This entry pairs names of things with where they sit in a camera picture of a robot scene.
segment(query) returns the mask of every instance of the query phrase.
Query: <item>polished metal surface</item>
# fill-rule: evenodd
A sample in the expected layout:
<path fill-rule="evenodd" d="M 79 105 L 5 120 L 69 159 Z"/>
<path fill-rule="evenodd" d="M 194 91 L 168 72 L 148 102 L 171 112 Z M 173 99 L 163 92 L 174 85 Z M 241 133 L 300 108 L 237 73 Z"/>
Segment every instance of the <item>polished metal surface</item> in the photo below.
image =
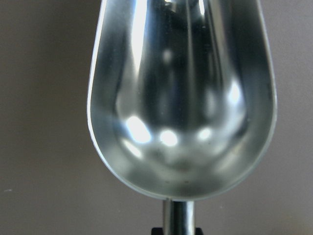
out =
<path fill-rule="evenodd" d="M 164 235 L 195 235 L 195 202 L 163 201 Z"/>
<path fill-rule="evenodd" d="M 110 171 L 151 197 L 241 182 L 268 147 L 276 94 L 257 0 L 104 0 L 88 122 Z"/>

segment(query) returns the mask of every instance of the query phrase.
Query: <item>scoop handle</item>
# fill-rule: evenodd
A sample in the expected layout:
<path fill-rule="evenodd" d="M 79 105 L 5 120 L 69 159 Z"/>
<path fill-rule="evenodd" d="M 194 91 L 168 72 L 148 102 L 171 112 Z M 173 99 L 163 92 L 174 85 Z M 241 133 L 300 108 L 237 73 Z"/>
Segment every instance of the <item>scoop handle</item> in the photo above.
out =
<path fill-rule="evenodd" d="M 152 228 L 151 235 L 163 235 L 162 228 Z M 196 228 L 196 235 L 203 235 L 201 228 Z"/>
<path fill-rule="evenodd" d="M 152 235 L 203 235 L 195 229 L 195 202 L 163 201 L 163 229 L 153 228 Z"/>

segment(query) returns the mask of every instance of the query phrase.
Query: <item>gray wall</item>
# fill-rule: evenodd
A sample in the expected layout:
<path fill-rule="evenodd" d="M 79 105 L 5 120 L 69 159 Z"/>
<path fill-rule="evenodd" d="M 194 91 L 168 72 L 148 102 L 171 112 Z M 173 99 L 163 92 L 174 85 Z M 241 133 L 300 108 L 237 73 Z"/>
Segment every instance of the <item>gray wall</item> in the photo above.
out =
<path fill-rule="evenodd" d="M 196 206 L 206 235 L 313 234 L 313 1 L 262 0 L 276 132 L 235 189 Z M 161 202 L 124 186 L 89 138 L 100 1 L 0 1 L 0 234 L 148 235 Z"/>

